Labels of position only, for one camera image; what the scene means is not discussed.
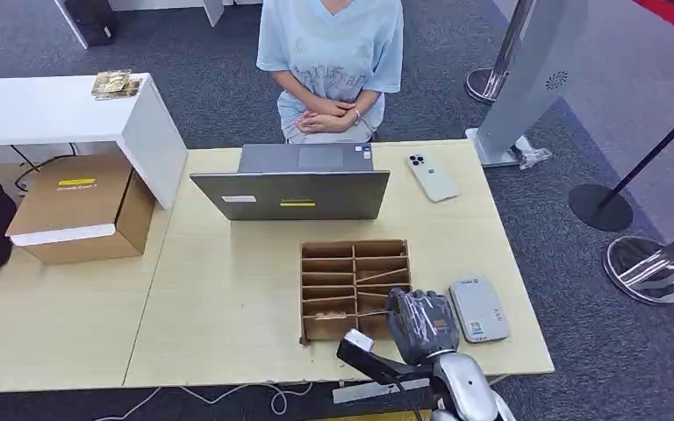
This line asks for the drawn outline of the person's right hand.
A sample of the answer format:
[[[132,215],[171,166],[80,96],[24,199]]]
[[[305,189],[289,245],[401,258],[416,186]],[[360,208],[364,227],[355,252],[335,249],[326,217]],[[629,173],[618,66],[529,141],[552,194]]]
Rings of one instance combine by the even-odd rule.
[[[306,104],[308,110],[311,112],[319,115],[334,116],[338,118],[344,117],[355,107],[353,103],[344,103],[318,96],[309,99]]]

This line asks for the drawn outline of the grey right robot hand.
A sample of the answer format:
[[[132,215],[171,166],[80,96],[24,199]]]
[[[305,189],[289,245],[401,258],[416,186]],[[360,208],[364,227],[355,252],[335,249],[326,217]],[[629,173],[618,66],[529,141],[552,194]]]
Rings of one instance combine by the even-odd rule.
[[[446,296],[393,288],[386,310],[391,337],[405,363],[431,364],[435,357],[458,350],[460,332]]]

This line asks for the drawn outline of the person's left hand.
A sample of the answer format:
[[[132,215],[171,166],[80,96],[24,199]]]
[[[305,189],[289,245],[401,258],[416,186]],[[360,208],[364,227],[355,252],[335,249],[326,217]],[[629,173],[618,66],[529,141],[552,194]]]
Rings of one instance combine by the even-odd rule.
[[[306,111],[296,119],[295,125],[302,133],[343,133],[354,126],[360,117],[358,110],[348,110],[341,117]]]

